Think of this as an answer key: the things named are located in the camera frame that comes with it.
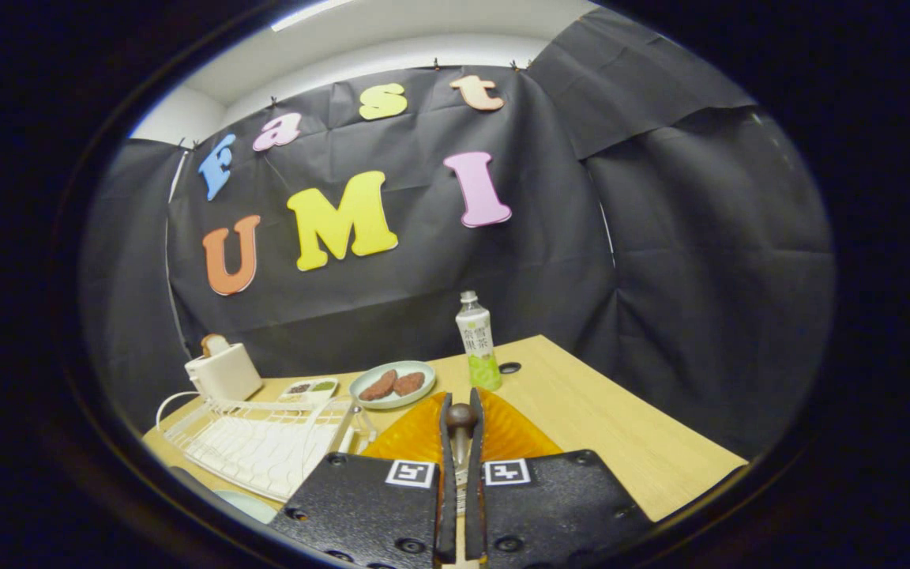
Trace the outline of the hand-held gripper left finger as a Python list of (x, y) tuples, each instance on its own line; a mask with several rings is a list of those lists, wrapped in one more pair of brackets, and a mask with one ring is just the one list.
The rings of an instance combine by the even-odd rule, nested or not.
[(326, 454), (271, 521), (297, 543), (370, 568), (439, 568), (457, 559), (457, 485), (445, 414), (420, 401), (363, 454)]

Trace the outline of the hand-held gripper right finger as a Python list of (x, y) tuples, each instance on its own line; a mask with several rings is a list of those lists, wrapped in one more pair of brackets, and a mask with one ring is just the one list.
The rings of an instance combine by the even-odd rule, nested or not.
[(494, 393), (475, 388), (470, 405), (467, 559), (483, 568), (578, 568), (652, 529), (594, 450), (560, 450)]

